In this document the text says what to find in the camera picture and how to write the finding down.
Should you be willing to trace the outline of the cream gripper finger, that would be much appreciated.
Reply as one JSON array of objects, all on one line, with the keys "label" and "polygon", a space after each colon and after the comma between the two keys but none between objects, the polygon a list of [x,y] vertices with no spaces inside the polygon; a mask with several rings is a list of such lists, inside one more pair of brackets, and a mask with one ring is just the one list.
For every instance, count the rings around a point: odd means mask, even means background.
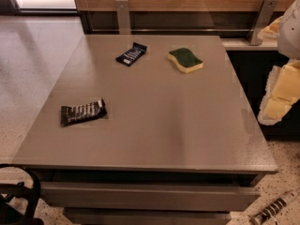
[{"label": "cream gripper finger", "polygon": [[262,98],[258,121],[273,126],[300,99],[300,61],[291,59],[283,67],[273,66]]},{"label": "cream gripper finger", "polygon": [[258,38],[261,39],[261,40],[264,40],[264,39],[276,39],[277,36],[278,36],[278,30],[279,30],[279,26],[280,26],[281,20],[282,20],[282,16],[280,16],[279,18],[275,19],[269,25],[267,25],[266,27],[264,27],[264,29],[262,29],[259,32]]}]

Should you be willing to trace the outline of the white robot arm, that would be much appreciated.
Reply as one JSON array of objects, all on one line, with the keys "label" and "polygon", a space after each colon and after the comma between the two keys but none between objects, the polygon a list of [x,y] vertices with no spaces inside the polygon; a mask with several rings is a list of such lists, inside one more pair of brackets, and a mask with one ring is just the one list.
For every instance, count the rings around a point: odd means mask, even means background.
[{"label": "white robot arm", "polygon": [[259,123],[273,126],[300,99],[300,0],[264,27],[258,38],[275,39],[278,52],[289,58],[283,67],[271,69],[260,105]]}]

